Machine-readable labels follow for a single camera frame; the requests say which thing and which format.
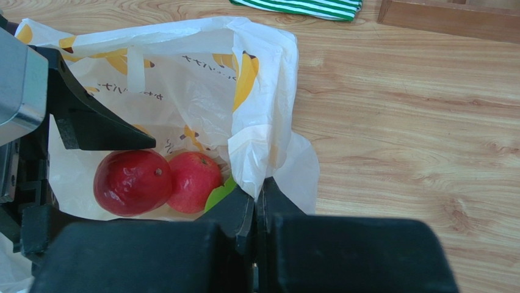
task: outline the apple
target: apple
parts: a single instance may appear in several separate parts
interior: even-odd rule
[[[115,151],[99,163],[94,176],[98,204],[122,217],[152,211],[171,194],[170,166],[153,150]]]
[[[211,191],[222,185],[217,163],[202,153],[190,151],[175,156],[168,164],[173,179],[168,205],[185,214],[203,211]]]

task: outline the dark red apple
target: dark red apple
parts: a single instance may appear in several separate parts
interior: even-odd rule
[[[172,194],[168,162],[153,150],[115,151],[94,176],[94,196],[105,210],[132,217],[162,206]]]
[[[168,164],[173,178],[168,205],[186,214],[204,210],[211,191],[222,185],[217,163],[204,154],[191,151],[179,154]]]

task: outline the black plastic part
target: black plastic part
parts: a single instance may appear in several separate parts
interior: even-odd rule
[[[77,222],[101,222],[60,212],[50,204],[23,210],[21,226],[21,252],[36,266],[40,266],[47,249],[59,233],[69,224]]]
[[[7,30],[7,19],[0,14],[0,29]]]
[[[255,202],[242,189],[235,188],[197,222],[218,223],[228,240],[223,251],[228,251],[228,261],[219,277],[225,280],[222,292],[252,292],[253,262],[255,258],[253,235],[255,233]]]
[[[232,292],[217,274],[225,235],[212,222],[74,223],[48,251],[31,293]]]
[[[276,292],[277,289],[276,278],[272,275],[276,271],[276,262],[271,235],[276,215],[305,216],[305,213],[282,193],[274,178],[267,178],[256,203],[256,262],[260,293]]]
[[[16,30],[18,29],[18,23],[12,23],[9,21],[7,23],[7,26],[5,27],[5,29],[7,30],[8,33],[15,35]]]
[[[270,292],[457,293],[442,247],[414,220],[276,216]]]
[[[32,48],[49,61],[47,112],[53,114],[66,149],[140,150],[156,146],[153,137],[89,95],[58,50]]]
[[[46,117],[33,132],[20,138],[15,199],[0,204],[0,232],[13,242],[13,252],[21,249],[22,212],[31,206],[58,202],[47,180],[49,119]]]

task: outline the wooden tray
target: wooden tray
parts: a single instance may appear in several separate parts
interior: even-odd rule
[[[520,0],[383,0],[379,23],[520,43]]]

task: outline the green leaf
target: green leaf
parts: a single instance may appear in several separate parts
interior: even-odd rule
[[[206,201],[206,207],[204,208],[204,212],[208,212],[217,203],[219,203],[226,196],[228,196],[228,194],[230,194],[236,186],[237,183],[233,179],[233,176],[230,176],[229,179],[227,179],[224,183],[224,186],[220,186],[213,189],[213,191],[209,194],[208,200]]]

